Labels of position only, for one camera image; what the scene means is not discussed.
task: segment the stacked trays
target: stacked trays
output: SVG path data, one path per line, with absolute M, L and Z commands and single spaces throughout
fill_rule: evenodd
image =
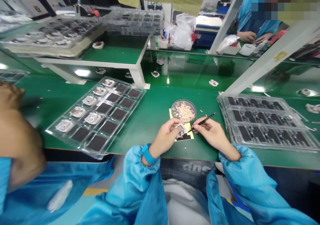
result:
M 103 33 L 98 18 L 61 15 L 0 43 L 13 53 L 77 58 Z
M 103 17 L 109 35 L 156 36 L 163 29 L 162 11 L 115 9 Z
M 232 143 L 275 150 L 320 150 L 318 140 L 284 99 L 224 93 L 217 100 Z
M 101 160 L 145 92 L 104 77 L 46 132 Z

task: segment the worker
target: worker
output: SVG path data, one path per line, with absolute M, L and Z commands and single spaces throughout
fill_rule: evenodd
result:
M 232 26 L 236 26 L 237 36 L 246 43 L 259 44 L 265 39 L 270 38 L 278 29 L 280 20 L 257 19 L 256 15 L 252 16 L 252 0 L 243 0 L 240 10 Z
M 198 125 L 205 118 L 194 122 L 194 132 L 220 151 L 225 175 L 242 202 L 251 209 L 255 224 L 317 224 L 288 205 L 276 191 L 276 182 L 266 174 L 251 149 L 231 145 L 221 125 L 212 119 Z M 96 202 L 79 224 L 254 224 L 220 197 L 214 170 L 207 176 L 208 199 L 183 182 L 162 181 L 160 155 L 173 145 L 180 132 L 180 128 L 176 128 L 179 123 L 182 121 L 170 119 L 161 126 L 151 145 L 133 146 L 127 152 L 123 173 L 108 193 L 96 197 Z
M 39 133 L 19 110 L 24 94 L 24 89 L 0 81 L 1 225 L 53 222 L 90 184 L 113 173 L 111 162 L 46 162 Z M 66 183 L 70 193 L 57 199 L 60 207 L 54 206 L 52 199 Z

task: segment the person's right hand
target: person's right hand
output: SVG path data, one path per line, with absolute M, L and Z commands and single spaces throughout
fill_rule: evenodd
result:
M 241 158 L 240 153 L 228 141 L 223 128 L 218 122 L 208 119 L 205 123 L 199 125 L 199 123 L 206 118 L 207 117 L 201 117 L 193 123 L 192 128 L 194 128 L 194 133 L 201 133 L 207 142 L 212 147 L 221 151 L 229 161 L 239 161 Z
M 245 43 L 253 43 L 255 41 L 257 35 L 251 31 L 241 32 L 239 31 L 237 36 L 240 37 L 240 40 Z
M 24 89 L 0 81 L 0 112 L 8 109 L 19 109 L 20 101 L 25 94 Z

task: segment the scattered component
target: scattered component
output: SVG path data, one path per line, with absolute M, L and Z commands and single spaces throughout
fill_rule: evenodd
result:
M 105 69 L 103 69 L 103 68 L 99 68 L 99 69 L 96 70 L 96 73 L 97 74 L 101 74 L 101 75 L 104 75 L 106 72 L 107 71 Z
M 157 77 L 160 76 L 160 74 L 159 74 L 157 71 L 153 71 L 153 72 L 151 72 L 151 74 L 152 74 L 152 76 L 155 77 L 155 78 L 157 78 Z
M 84 115 L 84 113 L 86 112 L 86 110 L 82 107 L 76 106 L 71 112 L 70 115 L 74 116 L 76 118 L 80 118 Z
M 102 87 L 97 87 L 97 88 L 93 91 L 93 93 L 96 94 L 96 95 L 98 95 L 98 96 L 103 96 L 103 95 L 105 95 L 106 92 L 107 92 L 107 90 L 104 89 L 104 88 L 102 88 Z
M 61 122 L 56 126 L 56 129 L 60 132 L 68 132 L 72 127 L 74 126 L 74 123 L 70 120 L 63 119 Z
M 92 96 L 87 96 L 84 100 L 82 100 L 82 102 L 88 106 L 94 105 L 96 103 L 96 101 L 97 101 L 97 99 Z
M 92 48 L 94 49 L 102 49 L 104 47 L 104 42 L 101 41 L 101 42 L 94 42 L 92 44 Z
M 210 80 L 209 84 L 212 85 L 213 87 L 217 87 L 219 85 L 219 83 L 217 81 L 214 81 L 214 80 Z
M 176 136 L 176 138 L 182 138 L 182 136 L 187 133 L 187 129 L 185 128 L 185 126 L 183 126 L 182 123 L 179 123 L 176 127 L 180 128 L 180 132 L 178 133 L 178 135 Z
M 115 84 L 115 81 L 106 79 L 102 84 L 106 87 L 112 87 Z
M 310 113 L 320 113 L 320 104 L 318 104 L 318 105 L 306 104 L 306 109 Z
M 89 124 L 95 125 L 101 119 L 101 115 L 97 113 L 89 113 L 89 115 L 84 119 Z
M 126 77 L 126 78 L 129 78 L 129 79 L 132 79 L 132 75 L 131 75 L 130 72 L 127 72 L 126 75 L 125 75 L 125 77 Z

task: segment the white container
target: white container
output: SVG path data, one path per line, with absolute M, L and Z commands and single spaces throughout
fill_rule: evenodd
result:
M 241 49 L 241 45 L 238 42 L 237 43 L 237 47 L 236 46 L 229 46 L 223 51 L 223 53 L 224 54 L 236 55 L 239 52 L 240 49 Z
M 249 56 L 252 52 L 256 49 L 254 45 L 251 44 L 244 44 L 240 49 L 239 53 L 244 56 Z

